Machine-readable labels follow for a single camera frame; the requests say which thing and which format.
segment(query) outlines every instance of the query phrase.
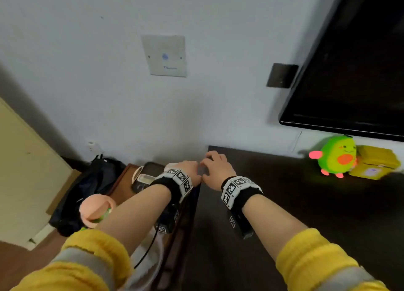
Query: hand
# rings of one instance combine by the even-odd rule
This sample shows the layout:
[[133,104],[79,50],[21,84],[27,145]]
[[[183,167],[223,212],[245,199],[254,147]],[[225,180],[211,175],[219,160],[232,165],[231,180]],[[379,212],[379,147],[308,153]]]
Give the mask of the hand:
[[202,177],[198,175],[198,162],[196,161],[183,161],[175,164],[173,168],[182,169],[188,174],[194,187],[198,186],[202,181]]
[[212,160],[205,158],[202,160],[201,165],[204,165],[209,170],[209,176],[204,174],[202,179],[206,185],[216,191],[222,191],[222,183],[226,178],[237,176],[235,170],[227,162],[224,154],[219,154],[216,151],[206,153],[206,157],[212,157]]

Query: gray stripe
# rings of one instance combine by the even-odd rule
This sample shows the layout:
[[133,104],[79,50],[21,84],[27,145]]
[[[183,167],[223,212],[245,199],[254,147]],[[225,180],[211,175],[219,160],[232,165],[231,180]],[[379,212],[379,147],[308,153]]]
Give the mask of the gray stripe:
[[108,266],[103,259],[94,256],[91,253],[77,249],[75,247],[69,247],[61,251],[52,261],[64,261],[73,262],[86,266],[96,275],[100,276],[109,290],[115,290],[115,281],[112,269]]
[[322,282],[315,291],[349,291],[361,283],[375,280],[364,268],[349,267]]

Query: pink plush arm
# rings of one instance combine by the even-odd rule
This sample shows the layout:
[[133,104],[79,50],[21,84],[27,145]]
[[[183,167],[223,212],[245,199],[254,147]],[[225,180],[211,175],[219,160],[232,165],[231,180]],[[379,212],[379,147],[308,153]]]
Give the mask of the pink plush arm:
[[312,151],[309,153],[309,157],[311,159],[319,159],[323,156],[323,152],[322,151]]

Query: yellow plush toy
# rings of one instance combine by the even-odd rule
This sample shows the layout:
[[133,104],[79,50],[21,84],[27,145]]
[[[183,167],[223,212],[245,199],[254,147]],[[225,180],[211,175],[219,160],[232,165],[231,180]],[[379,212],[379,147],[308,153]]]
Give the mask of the yellow plush toy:
[[309,153],[311,159],[318,159],[321,173],[335,174],[343,178],[343,173],[356,165],[356,145],[351,136],[331,137],[321,151]]

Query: yellow box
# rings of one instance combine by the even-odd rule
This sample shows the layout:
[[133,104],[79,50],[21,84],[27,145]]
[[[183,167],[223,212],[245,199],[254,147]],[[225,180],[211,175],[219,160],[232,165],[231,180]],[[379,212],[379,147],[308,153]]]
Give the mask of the yellow box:
[[356,157],[357,165],[350,175],[371,180],[379,180],[401,165],[393,151],[387,148],[358,146]]

